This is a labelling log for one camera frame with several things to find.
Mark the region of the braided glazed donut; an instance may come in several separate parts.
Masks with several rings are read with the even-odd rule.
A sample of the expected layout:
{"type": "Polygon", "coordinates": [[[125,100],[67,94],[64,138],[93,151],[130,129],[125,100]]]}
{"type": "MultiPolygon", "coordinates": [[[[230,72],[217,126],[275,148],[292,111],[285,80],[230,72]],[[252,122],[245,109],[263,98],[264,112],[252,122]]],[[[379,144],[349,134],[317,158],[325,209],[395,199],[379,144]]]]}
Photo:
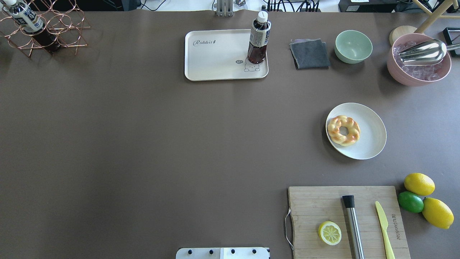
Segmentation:
{"type": "Polygon", "coordinates": [[[326,129],[332,142],[341,146],[351,146],[361,137],[361,129],[357,121],[344,115],[330,119],[326,129]]]}

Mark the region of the white round plate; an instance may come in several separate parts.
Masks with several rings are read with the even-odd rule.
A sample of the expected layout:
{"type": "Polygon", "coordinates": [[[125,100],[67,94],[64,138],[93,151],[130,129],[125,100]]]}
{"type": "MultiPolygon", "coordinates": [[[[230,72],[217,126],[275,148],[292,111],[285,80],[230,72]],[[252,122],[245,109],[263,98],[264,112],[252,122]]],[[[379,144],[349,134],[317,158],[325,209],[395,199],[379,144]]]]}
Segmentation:
{"type": "Polygon", "coordinates": [[[384,149],[387,140],[386,128],[381,118],[371,108],[354,102],[337,105],[327,115],[325,128],[330,119],[340,115],[353,118],[360,127],[361,136],[357,143],[341,146],[332,141],[326,130],[329,142],[338,152],[352,159],[365,160],[375,157],[384,149]]]}

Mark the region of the cream rabbit tray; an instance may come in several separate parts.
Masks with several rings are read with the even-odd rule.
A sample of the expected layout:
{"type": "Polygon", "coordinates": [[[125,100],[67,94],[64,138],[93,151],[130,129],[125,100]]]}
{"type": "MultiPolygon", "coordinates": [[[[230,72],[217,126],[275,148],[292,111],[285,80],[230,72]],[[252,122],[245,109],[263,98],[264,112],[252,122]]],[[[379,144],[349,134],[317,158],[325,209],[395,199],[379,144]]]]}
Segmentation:
{"type": "Polygon", "coordinates": [[[190,81],[264,78],[268,60],[248,61],[249,29],[191,31],[185,36],[184,75],[190,81]]]}

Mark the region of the dark tea bottle on tray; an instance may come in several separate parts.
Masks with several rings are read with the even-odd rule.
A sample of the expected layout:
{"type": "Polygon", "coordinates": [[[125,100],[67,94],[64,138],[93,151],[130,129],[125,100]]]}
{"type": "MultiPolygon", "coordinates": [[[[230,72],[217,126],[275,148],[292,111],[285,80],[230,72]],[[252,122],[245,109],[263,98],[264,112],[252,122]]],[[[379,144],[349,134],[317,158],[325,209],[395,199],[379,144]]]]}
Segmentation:
{"type": "Polygon", "coordinates": [[[268,12],[262,10],[253,20],[248,47],[248,60],[253,64],[262,63],[266,59],[266,49],[271,31],[268,12]]]}

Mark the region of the grey folded cloth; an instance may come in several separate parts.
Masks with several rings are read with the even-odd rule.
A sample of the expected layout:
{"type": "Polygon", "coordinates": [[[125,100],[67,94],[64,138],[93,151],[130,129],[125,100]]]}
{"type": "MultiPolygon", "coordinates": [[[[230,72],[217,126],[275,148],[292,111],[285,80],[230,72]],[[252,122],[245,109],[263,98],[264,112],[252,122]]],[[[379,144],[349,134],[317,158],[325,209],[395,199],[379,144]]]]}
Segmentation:
{"type": "Polygon", "coordinates": [[[296,69],[327,68],[327,44],[321,39],[295,39],[289,44],[296,69]]]}

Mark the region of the bamboo cutting board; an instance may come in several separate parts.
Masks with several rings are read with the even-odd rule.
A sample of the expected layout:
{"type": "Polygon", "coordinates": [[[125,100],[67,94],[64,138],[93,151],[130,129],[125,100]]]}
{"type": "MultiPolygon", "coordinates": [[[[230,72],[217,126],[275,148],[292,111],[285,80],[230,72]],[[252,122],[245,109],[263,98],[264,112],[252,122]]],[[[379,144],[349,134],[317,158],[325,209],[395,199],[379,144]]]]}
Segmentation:
{"type": "Polygon", "coordinates": [[[395,258],[409,259],[410,252],[393,186],[291,186],[289,207],[293,227],[295,259],[353,259],[347,233],[347,216],[342,197],[353,195],[355,213],[366,259],[385,259],[386,252],[375,202],[385,211],[389,222],[387,234],[395,258]],[[342,231],[339,244],[323,242],[318,228],[324,221],[336,223],[342,231]]]}

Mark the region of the lemon half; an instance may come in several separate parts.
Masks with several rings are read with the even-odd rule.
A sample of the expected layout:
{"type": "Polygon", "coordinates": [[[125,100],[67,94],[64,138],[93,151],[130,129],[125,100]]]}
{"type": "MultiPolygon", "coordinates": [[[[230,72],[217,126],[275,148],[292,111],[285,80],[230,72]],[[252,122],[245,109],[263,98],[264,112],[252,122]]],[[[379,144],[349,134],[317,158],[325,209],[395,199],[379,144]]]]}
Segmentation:
{"type": "Polygon", "coordinates": [[[318,236],[324,243],[334,246],[340,243],[342,231],[336,223],[332,221],[324,221],[320,223],[318,236]]]}

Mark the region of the green bowl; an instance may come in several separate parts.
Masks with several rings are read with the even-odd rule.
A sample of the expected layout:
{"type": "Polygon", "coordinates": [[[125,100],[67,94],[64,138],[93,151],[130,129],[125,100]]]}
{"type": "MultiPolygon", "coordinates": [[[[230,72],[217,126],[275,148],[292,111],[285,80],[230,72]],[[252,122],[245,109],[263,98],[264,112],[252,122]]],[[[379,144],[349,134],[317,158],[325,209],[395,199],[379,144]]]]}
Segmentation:
{"type": "Polygon", "coordinates": [[[367,59],[373,51],[373,44],[362,32],[348,30],[336,37],[335,54],[347,64],[356,64],[367,59]]]}

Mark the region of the pink ice bowl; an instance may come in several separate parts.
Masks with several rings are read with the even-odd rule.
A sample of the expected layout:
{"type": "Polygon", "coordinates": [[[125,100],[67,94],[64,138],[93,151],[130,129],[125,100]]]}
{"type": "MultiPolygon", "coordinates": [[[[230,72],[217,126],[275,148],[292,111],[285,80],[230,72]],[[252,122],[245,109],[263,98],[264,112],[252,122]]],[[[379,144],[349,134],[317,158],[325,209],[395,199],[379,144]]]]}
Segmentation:
{"type": "Polygon", "coordinates": [[[402,49],[408,42],[413,41],[421,43],[430,39],[432,39],[430,36],[413,33],[400,36],[394,41],[388,54],[387,68],[396,81],[406,86],[424,86],[433,82],[438,82],[447,77],[452,65],[450,54],[447,54],[441,63],[434,65],[435,69],[432,75],[424,76],[421,71],[421,76],[413,77],[412,74],[407,73],[408,71],[404,70],[403,66],[400,64],[400,59],[397,57],[397,47],[402,49]]]}

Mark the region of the green lime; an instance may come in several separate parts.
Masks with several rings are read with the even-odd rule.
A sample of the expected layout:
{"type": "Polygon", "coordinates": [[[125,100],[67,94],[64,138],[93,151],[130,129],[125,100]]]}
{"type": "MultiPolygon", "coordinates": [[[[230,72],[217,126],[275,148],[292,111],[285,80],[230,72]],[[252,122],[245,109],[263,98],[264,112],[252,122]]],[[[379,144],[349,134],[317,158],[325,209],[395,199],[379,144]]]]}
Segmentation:
{"type": "Polygon", "coordinates": [[[411,213],[420,213],[424,209],[423,200],[410,191],[399,193],[397,200],[401,208],[411,213]]]}

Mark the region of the yellow lemon upper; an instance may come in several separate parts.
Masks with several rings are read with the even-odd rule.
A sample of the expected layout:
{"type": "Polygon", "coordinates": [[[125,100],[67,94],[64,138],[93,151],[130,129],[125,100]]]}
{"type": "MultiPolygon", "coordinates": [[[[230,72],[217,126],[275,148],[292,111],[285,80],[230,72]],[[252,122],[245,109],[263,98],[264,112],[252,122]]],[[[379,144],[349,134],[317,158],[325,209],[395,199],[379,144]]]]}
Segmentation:
{"type": "Polygon", "coordinates": [[[435,182],[427,175],[422,173],[411,173],[404,179],[406,190],[419,196],[431,195],[435,190],[435,182]]]}

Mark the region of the yellow lemon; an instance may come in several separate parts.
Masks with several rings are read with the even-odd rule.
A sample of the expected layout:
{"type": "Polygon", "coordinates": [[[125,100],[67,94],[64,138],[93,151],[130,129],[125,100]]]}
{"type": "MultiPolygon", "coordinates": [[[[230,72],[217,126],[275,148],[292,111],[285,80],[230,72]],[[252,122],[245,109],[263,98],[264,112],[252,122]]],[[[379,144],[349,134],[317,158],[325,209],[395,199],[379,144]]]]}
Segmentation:
{"type": "Polygon", "coordinates": [[[424,198],[422,215],[432,225],[449,229],[455,219],[452,210],[441,200],[424,198]]]}
{"type": "Polygon", "coordinates": [[[406,190],[419,196],[431,195],[435,190],[435,182],[427,175],[422,173],[411,173],[404,179],[406,190]]]}

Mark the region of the yellow plastic knife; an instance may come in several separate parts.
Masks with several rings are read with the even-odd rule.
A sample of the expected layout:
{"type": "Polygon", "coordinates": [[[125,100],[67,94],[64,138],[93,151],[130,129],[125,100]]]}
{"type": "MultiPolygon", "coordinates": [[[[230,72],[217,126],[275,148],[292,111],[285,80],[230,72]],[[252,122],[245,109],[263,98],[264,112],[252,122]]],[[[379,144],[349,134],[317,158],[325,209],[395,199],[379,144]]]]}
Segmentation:
{"type": "Polygon", "coordinates": [[[391,246],[391,242],[387,233],[387,228],[389,226],[386,214],[383,207],[378,201],[375,201],[375,208],[378,215],[379,224],[381,226],[382,238],[384,241],[384,249],[387,259],[395,259],[395,255],[391,246]]]}

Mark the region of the metal ice scoop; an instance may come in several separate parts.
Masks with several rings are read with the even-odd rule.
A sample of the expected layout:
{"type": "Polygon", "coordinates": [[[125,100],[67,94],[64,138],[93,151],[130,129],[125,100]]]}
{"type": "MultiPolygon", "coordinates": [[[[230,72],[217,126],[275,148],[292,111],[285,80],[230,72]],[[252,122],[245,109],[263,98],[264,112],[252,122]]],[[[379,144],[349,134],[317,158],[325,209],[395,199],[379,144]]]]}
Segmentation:
{"type": "Polygon", "coordinates": [[[447,52],[460,47],[459,43],[446,45],[437,39],[427,40],[398,53],[406,66],[434,65],[442,62],[447,52]]]}

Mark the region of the yellow lemon lower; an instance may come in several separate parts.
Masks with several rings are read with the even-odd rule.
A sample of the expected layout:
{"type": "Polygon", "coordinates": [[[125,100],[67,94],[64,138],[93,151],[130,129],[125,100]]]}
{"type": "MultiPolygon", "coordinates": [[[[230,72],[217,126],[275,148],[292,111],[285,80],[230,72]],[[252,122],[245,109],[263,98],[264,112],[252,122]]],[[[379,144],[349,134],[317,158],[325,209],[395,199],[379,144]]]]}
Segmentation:
{"type": "Polygon", "coordinates": [[[455,219],[452,210],[441,200],[424,198],[422,215],[432,225],[449,229],[455,219]]]}

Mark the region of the wooden mug tree stand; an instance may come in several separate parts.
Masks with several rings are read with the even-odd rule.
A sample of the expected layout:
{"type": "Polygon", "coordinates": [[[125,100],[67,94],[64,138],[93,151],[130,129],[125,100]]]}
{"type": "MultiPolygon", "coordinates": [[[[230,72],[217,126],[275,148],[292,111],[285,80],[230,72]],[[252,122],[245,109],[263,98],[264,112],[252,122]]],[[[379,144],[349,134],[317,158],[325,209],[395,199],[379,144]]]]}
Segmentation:
{"type": "Polygon", "coordinates": [[[399,26],[395,28],[393,31],[391,31],[389,35],[389,42],[391,45],[393,45],[396,39],[401,36],[412,34],[412,33],[423,34],[424,31],[438,19],[459,19],[459,16],[444,15],[444,13],[447,11],[447,9],[450,6],[453,6],[455,9],[459,8],[459,4],[457,0],[444,0],[442,4],[433,12],[430,11],[424,5],[422,5],[419,0],[414,0],[413,2],[419,8],[421,8],[421,10],[423,10],[425,13],[428,14],[428,18],[418,28],[409,26],[409,25],[403,25],[403,26],[399,26]]]}

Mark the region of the dark drink bottle in rack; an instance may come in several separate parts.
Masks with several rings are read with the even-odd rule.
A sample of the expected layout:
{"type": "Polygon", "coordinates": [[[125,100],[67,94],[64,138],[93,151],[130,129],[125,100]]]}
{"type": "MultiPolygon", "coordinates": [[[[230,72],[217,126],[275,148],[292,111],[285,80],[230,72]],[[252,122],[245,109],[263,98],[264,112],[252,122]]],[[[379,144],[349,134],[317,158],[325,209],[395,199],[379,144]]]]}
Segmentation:
{"type": "Polygon", "coordinates": [[[24,0],[2,0],[3,10],[31,36],[39,46],[54,53],[61,48],[58,38],[51,34],[44,20],[38,16],[24,0]]]}

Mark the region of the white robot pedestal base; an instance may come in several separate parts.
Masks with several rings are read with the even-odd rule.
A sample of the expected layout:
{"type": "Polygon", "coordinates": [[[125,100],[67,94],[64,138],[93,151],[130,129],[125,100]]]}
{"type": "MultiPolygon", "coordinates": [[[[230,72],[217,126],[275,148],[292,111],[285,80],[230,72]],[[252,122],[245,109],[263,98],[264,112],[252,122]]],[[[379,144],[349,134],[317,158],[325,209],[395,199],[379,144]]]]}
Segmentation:
{"type": "Polygon", "coordinates": [[[270,259],[270,249],[266,247],[200,247],[181,248],[176,259],[270,259]]]}

